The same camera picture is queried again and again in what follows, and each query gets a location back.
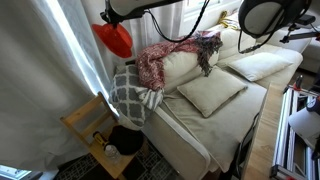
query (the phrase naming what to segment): blanket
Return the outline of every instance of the blanket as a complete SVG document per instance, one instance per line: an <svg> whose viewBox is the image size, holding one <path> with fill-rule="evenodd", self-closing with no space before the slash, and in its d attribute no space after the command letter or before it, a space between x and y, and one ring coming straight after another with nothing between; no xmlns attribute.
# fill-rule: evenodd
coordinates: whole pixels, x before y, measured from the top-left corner
<svg viewBox="0 0 320 180"><path fill-rule="evenodd" d="M208 76L212 68L208 60L221 46L219 34L208 37L201 32L182 43L164 41L148 46L136 59L140 83L154 91L162 89L165 85L162 58L178 51L197 53L198 64L205 72L205 76Z"/></svg>

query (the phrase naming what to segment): patterned rug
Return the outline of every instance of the patterned rug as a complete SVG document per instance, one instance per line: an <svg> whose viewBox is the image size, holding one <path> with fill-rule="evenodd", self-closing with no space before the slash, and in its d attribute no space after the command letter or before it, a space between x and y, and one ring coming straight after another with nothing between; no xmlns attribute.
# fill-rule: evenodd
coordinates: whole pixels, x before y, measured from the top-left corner
<svg viewBox="0 0 320 180"><path fill-rule="evenodd" d="M181 180L182 178L148 142L148 157L138 152L123 175L128 180ZM113 179L91 154L82 156L59 168L54 180L111 180Z"/></svg>

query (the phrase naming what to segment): small bottle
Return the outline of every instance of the small bottle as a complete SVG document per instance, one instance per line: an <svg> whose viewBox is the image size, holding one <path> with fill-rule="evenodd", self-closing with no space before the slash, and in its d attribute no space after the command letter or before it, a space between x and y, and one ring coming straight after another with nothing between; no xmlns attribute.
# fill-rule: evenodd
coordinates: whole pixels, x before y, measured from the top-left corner
<svg viewBox="0 0 320 180"><path fill-rule="evenodd" d="M107 145L104 149L106 156L112 161L113 164L118 164L121 158L121 154L114 145Z"/></svg>

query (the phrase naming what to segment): wooden chair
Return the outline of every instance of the wooden chair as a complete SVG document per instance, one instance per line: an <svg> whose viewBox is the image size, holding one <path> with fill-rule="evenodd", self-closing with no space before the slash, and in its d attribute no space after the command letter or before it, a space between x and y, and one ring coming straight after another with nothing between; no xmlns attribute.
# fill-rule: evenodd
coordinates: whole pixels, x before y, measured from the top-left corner
<svg viewBox="0 0 320 180"><path fill-rule="evenodd" d="M92 112L98 109L98 107L101 108L101 103L103 103L105 107L104 112L96 120L91 121L91 123L82 131L76 130L74 125L80 120L85 119L84 117L88 119L88 115L92 114ZM118 122L101 92L98 93L98 96L79 109L75 110L69 116L61 117L61 121L66 125L66 127L88 148L89 152L106 169L106 171L114 179L123 180L126 178L122 175L122 172L134 158L135 154L129 156L122 155L120 161L117 164L113 164L112 161L106 157L103 147L97 141L93 139L91 142L88 142L86 140L89 135L92 136L93 133L97 131L97 128L99 128L102 123L107 120L111 120L113 122L111 127L101 132L106 139L108 139L109 135L111 134L112 128L118 125Z"/></svg>

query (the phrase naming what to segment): sheer curtain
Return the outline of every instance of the sheer curtain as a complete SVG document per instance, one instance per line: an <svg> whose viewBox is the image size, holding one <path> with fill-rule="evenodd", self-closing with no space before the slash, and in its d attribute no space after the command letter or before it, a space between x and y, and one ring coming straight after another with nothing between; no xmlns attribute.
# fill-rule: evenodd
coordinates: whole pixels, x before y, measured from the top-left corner
<svg viewBox="0 0 320 180"><path fill-rule="evenodd" d="M60 116L98 91L108 97L115 65L135 58L116 57L92 32L104 8L104 0L1 1L1 165L45 171L87 153ZM164 33L177 37L182 4L162 8L154 11ZM134 55L161 41L148 18L124 23Z"/></svg>

